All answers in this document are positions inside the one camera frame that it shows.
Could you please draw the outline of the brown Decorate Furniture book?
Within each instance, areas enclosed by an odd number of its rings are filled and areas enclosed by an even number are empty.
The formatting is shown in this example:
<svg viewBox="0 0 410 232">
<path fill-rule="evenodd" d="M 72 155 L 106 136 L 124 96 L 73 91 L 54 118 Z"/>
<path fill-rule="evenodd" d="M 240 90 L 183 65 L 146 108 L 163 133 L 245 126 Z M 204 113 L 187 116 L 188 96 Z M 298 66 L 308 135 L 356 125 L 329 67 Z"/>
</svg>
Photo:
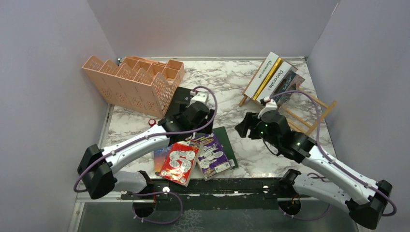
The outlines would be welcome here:
<svg viewBox="0 0 410 232">
<path fill-rule="evenodd" d="M 256 101 L 259 101 L 260 99 L 263 99 L 264 97 L 271 96 L 274 90 L 279 86 L 283 78 L 290 71 L 296 71 L 296 68 L 290 63 L 283 60 L 282 64 L 277 69 L 277 71 L 274 73 L 274 75 L 272 76 L 272 78 L 270 79 L 266 87 L 263 89 L 263 91 L 260 93 Z"/>
</svg>

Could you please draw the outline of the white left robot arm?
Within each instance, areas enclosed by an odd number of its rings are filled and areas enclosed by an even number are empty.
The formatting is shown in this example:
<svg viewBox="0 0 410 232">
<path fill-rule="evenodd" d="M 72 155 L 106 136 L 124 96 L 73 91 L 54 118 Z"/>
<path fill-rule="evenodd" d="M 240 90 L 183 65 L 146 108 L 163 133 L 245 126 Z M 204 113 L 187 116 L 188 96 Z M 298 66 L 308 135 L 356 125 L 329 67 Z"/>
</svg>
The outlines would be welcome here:
<svg viewBox="0 0 410 232">
<path fill-rule="evenodd" d="M 156 149 L 181 142 L 195 132 L 210 132 L 216 113 L 217 108 L 209 109 L 197 101 L 122 143 L 104 148 L 96 144 L 89 146 L 77 167 L 79 178 L 74 191 L 87 192 L 93 200 L 107 195 L 119 183 L 115 174 L 123 167 Z"/>
</svg>

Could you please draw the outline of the white Afternoon Tea book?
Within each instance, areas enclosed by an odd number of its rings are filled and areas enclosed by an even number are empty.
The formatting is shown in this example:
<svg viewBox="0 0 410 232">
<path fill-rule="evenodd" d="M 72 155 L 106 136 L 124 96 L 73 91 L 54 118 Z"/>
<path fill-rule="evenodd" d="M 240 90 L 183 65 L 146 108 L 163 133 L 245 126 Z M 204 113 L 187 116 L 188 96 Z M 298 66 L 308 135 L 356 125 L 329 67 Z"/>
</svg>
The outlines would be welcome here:
<svg viewBox="0 0 410 232">
<path fill-rule="evenodd" d="M 263 63 L 260 65 L 257 72 L 254 74 L 251 81 L 248 83 L 246 89 L 243 92 L 244 96 L 252 98 L 255 95 L 256 91 L 259 89 L 260 85 L 265 79 L 267 73 L 274 66 L 278 58 L 279 56 L 273 52 L 270 52 L 268 54 Z"/>
</svg>

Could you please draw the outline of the yellow Little Prince book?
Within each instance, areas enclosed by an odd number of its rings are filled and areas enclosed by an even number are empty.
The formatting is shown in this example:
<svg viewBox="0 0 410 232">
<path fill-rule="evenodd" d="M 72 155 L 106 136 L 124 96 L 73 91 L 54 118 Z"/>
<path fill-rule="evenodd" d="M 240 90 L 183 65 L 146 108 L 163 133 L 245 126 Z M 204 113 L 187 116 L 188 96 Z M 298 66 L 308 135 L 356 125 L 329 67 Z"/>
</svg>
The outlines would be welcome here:
<svg viewBox="0 0 410 232">
<path fill-rule="evenodd" d="M 269 73 L 267 74 L 267 76 L 265 77 L 265 79 L 263 80 L 262 84 L 260 85 L 260 87 L 258 88 L 258 90 L 256 91 L 256 93 L 254 94 L 254 96 L 252 97 L 253 100 L 257 100 L 257 98 L 259 97 L 260 93 L 263 91 L 263 89 L 266 87 L 266 85 L 268 84 L 268 82 L 270 81 L 270 79 L 272 78 L 272 76 L 274 75 L 274 73 L 277 71 L 277 69 L 280 67 L 280 65 L 282 64 L 283 59 L 281 57 L 279 57 L 277 59 L 277 61 L 275 62 L 275 64 L 273 65 L 272 69 L 269 71 Z"/>
</svg>

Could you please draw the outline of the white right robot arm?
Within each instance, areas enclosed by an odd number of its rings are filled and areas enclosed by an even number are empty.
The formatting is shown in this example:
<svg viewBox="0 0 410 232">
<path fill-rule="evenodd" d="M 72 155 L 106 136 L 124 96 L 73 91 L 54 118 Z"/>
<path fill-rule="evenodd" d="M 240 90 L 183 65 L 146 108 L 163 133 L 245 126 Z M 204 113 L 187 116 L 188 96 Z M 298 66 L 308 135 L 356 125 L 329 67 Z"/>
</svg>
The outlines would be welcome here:
<svg viewBox="0 0 410 232">
<path fill-rule="evenodd" d="M 368 178 L 330 156 L 314 139 L 291 130 L 286 117 L 277 110 L 263 116 L 247 112 L 235 130 L 241 138 L 262 139 L 275 147 L 279 155 L 329 180 L 328 183 L 315 181 L 299 171 L 289 170 L 279 183 L 282 195 L 290 197 L 297 193 L 317 198 L 347 212 L 357 224 L 371 230 L 377 228 L 393 188 L 391 183 Z"/>
</svg>

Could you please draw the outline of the Little Women book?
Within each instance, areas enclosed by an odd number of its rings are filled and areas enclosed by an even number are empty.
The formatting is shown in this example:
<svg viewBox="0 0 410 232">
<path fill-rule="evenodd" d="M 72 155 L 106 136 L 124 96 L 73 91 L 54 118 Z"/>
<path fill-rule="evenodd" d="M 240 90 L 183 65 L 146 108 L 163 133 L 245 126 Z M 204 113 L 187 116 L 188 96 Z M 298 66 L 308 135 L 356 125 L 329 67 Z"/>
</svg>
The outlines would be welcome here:
<svg viewBox="0 0 410 232">
<path fill-rule="evenodd" d="M 281 81 L 273 94 L 276 95 L 284 91 L 297 90 L 297 88 L 299 88 L 304 81 L 305 79 L 302 76 L 290 71 Z M 281 107 L 281 105 L 283 105 L 289 98 L 290 94 L 284 94 L 275 97 L 274 101 L 277 103 L 278 107 Z"/>
</svg>

